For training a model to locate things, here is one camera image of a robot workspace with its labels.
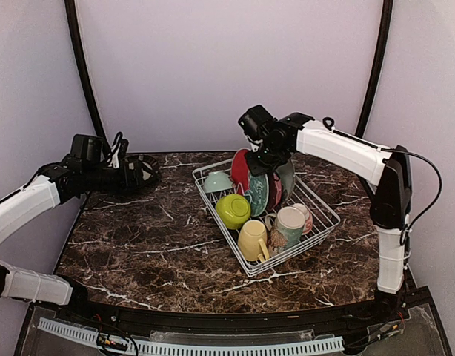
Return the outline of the striped rim cream plate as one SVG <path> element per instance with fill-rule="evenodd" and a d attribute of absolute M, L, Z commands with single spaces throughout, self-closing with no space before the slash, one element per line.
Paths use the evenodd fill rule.
<path fill-rule="evenodd" d="M 133 154 L 123 160 L 124 177 L 128 187 L 139 188 L 155 182 L 159 176 L 159 163 L 147 154 Z"/>

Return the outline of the red and teal plate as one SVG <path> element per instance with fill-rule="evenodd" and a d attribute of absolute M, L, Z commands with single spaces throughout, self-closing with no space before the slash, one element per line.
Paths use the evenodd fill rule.
<path fill-rule="evenodd" d="M 250 215 L 260 216 L 267 207 L 269 187 L 266 174 L 253 176 L 248 168 L 247 148 L 238 150 L 230 168 L 231 179 L 237 194 L 242 195 L 250 204 Z"/>

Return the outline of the pink polka dot plate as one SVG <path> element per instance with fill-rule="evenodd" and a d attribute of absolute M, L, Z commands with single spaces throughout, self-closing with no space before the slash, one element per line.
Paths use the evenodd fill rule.
<path fill-rule="evenodd" d="M 268 174 L 269 196 L 266 206 L 267 211 L 272 211 L 282 201 L 282 181 L 276 172 Z"/>

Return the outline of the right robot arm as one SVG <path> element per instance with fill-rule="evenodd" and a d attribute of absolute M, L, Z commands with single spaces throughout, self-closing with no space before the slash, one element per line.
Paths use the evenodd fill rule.
<path fill-rule="evenodd" d="M 412 178 L 410 158 L 414 153 L 398 145 L 389 148 L 339 131 L 334 120 L 319 121 L 303 113 L 274 118 L 256 105 L 238 120 L 251 144 L 249 171 L 255 175 L 274 171 L 294 153 L 319 157 L 363 178 L 375 187 L 369 192 L 370 216 L 379 235 L 377 288 L 384 292 L 369 304 L 376 322 L 388 319 L 397 309 L 396 294 L 402 287 L 409 258 Z"/>

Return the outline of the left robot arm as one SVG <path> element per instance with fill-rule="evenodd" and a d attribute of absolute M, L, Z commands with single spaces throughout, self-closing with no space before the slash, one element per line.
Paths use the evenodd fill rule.
<path fill-rule="evenodd" d="M 0 245 L 46 211 L 89 192 L 132 193 L 153 185 L 159 164 L 147 154 L 128 154 L 128 140 L 117 133 L 107 157 L 103 140 L 76 134 L 70 153 L 60 162 L 43 165 L 22 187 L 0 200 Z M 95 308 L 73 294 L 69 281 L 54 274 L 18 268 L 0 260 L 0 298 L 9 297 L 65 306 L 79 323 L 89 323 Z"/>

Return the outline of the light teal plate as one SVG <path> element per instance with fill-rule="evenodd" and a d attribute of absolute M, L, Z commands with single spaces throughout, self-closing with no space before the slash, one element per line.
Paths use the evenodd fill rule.
<path fill-rule="evenodd" d="M 289 159 L 284 165 L 280 165 L 276 169 L 276 173 L 282 184 L 281 204 L 283 204 L 290 199 L 295 188 L 295 170 L 291 160 Z"/>

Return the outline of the light teal bowl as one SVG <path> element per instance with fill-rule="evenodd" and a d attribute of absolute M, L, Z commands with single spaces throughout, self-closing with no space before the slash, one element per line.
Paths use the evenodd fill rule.
<path fill-rule="evenodd" d="M 233 182 L 224 171 L 210 172 L 203 183 L 203 191 L 206 194 L 226 191 L 232 187 Z"/>

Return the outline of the lime green bowl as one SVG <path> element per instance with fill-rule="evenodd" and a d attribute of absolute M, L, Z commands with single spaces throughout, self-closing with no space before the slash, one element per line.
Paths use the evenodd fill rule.
<path fill-rule="evenodd" d="M 251 209 L 250 203 L 239 194 L 228 194 L 216 203 L 216 212 L 226 228 L 240 229 L 248 221 Z"/>

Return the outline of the pink and white cup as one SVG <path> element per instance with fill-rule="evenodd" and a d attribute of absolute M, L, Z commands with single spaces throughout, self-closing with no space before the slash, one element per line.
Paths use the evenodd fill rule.
<path fill-rule="evenodd" d="M 302 233 L 303 234 L 307 234 L 313 228 L 313 214 L 312 214 L 312 212 L 310 211 L 310 209 L 306 205 L 301 204 L 301 203 L 294 203 L 293 207 L 296 208 L 297 210 L 301 211 L 304 214 L 304 216 L 305 216 L 305 225 L 304 225 Z"/>

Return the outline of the teal patterned mug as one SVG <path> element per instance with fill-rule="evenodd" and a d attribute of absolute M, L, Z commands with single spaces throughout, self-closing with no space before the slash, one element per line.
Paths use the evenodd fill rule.
<path fill-rule="evenodd" d="M 276 256 L 299 242 L 306 218 L 299 209 L 288 206 L 281 208 L 277 213 L 267 214 L 264 217 L 264 223 L 269 231 L 269 254 Z"/>

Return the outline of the yellow mug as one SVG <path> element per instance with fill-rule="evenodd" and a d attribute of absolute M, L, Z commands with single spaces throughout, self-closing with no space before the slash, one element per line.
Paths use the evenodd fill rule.
<path fill-rule="evenodd" d="M 270 259 L 267 247 L 267 229 L 263 222 L 248 220 L 239 233 L 238 247 L 242 256 L 248 262 L 260 261 L 261 263 Z"/>

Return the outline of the black front rail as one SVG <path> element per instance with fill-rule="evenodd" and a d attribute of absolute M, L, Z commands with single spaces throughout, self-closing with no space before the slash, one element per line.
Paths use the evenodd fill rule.
<path fill-rule="evenodd" d="M 188 334 L 273 334 L 312 330 L 315 334 L 334 334 L 361 338 L 376 324 L 403 319 L 410 322 L 412 309 L 424 306 L 434 310 L 428 288 L 406 283 L 400 295 L 401 306 L 389 297 L 343 306 L 330 306 L 289 312 L 261 314 L 196 314 L 171 311 L 132 309 L 82 300 L 77 307 L 31 305 L 24 328 L 36 326 L 40 317 L 52 317 L 79 325 L 94 327 L 116 335 L 149 336 L 154 332 Z"/>

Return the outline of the left black frame post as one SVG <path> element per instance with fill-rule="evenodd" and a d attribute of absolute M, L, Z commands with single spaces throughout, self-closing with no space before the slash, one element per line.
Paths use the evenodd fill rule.
<path fill-rule="evenodd" d="M 79 29 L 79 20 L 76 11 L 76 2 L 74 0 L 64 0 L 64 6 L 67 17 L 67 26 L 70 32 L 70 40 L 73 48 L 73 55 L 76 61 L 76 67 L 87 109 L 90 114 L 90 119 L 96 135 L 101 137 L 103 140 L 107 140 L 87 69 L 82 37 Z"/>

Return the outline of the black frame post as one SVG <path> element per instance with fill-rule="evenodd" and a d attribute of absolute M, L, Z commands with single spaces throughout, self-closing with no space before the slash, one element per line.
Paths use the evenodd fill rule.
<path fill-rule="evenodd" d="M 74 0 L 64 0 L 64 6 L 67 17 L 67 26 L 70 32 L 70 40 L 73 48 L 73 55 L 76 61 L 76 67 L 87 109 L 90 114 L 90 119 L 96 135 L 101 137 L 103 140 L 107 140 L 87 69 L 82 37 L 79 29 L 79 20 L 76 11 L 76 2 Z"/>
<path fill-rule="evenodd" d="M 379 32 L 376 41 L 376 48 L 371 65 L 371 73 L 368 80 L 368 86 L 365 91 L 359 120 L 356 125 L 355 136 L 363 138 L 370 118 L 376 90 L 379 85 L 379 78 L 382 72 L 382 65 L 385 57 L 385 51 L 388 43 L 388 35 L 391 26 L 393 12 L 393 0 L 384 0 L 382 2 L 382 12 L 379 23 Z"/>

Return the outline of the right black frame post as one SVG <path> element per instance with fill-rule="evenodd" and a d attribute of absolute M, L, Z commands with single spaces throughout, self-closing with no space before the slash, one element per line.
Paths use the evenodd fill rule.
<path fill-rule="evenodd" d="M 376 90 L 379 85 L 379 78 L 382 72 L 382 65 L 385 57 L 385 51 L 388 43 L 388 35 L 391 26 L 393 12 L 393 0 L 384 0 L 382 2 L 382 12 L 379 23 L 379 32 L 376 41 L 376 48 L 371 65 L 371 73 L 368 80 L 368 86 L 365 91 L 359 120 L 356 125 L 355 136 L 363 138 L 370 118 Z"/>

